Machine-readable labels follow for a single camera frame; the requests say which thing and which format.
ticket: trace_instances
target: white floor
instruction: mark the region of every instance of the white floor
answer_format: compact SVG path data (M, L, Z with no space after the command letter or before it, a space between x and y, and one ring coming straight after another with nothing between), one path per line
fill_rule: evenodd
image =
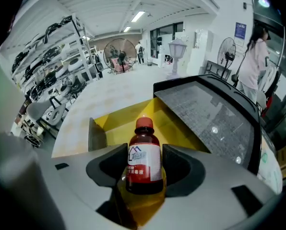
M153 84L167 79L172 65L136 63L125 73L103 71L103 78L90 83L80 94L64 119L52 156L87 152L89 118L110 114L119 109L153 98Z

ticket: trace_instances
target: dark hair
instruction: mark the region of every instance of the dark hair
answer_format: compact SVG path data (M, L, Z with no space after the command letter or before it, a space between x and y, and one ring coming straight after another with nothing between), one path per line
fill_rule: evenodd
M262 27L260 25L255 26L254 30L253 30L253 33L252 33L252 36L250 37L250 41L248 43L247 51L249 51L250 48L251 49L254 48L257 40L259 38L263 38L263 35L265 35L265 33L268 33L268 29L267 28Z

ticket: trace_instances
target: window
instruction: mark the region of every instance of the window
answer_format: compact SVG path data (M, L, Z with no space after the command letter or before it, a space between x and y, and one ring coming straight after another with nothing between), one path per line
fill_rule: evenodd
M157 39L151 39L151 49L157 49Z
M157 38L157 29L151 31L151 38Z
M173 34L173 25L169 25L169 26L166 26L166 27L162 27L162 28L159 28L159 35L167 35L167 34Z
M183 23L178 23L178 24L176 24L175 32L176 32L176 33L181 33L181 32L183 32Z
M173 39L175 38L175 33L183 32L183 22L174 23L171 25L166 25L164 27L160 27L150 31L151 34L151 57L158 58L159 48L157 45L157 38L162 35L173 35Z

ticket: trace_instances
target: woman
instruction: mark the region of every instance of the woman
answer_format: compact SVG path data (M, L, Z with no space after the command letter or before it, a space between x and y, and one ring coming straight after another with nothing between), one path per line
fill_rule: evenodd
M243 92L255 104L258 90L258 76L261 71L266 70L269 64L269 53L265 42L268 36L266 28L261 26L254 28L238 76L237 89Z

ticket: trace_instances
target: street lamp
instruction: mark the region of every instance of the street lamp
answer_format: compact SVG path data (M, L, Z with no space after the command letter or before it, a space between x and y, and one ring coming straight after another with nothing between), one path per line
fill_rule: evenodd
M167 79L176 79L176 78L179 78L177 74L177 67L178 67L177 63L178 63L178 60L183 57L183 54L186 51L187 45L179 38L176 38L172 42L168 43L168 45L170 47L170 55L174 59L174 64L173 64L172 73L170 73L167 76Z

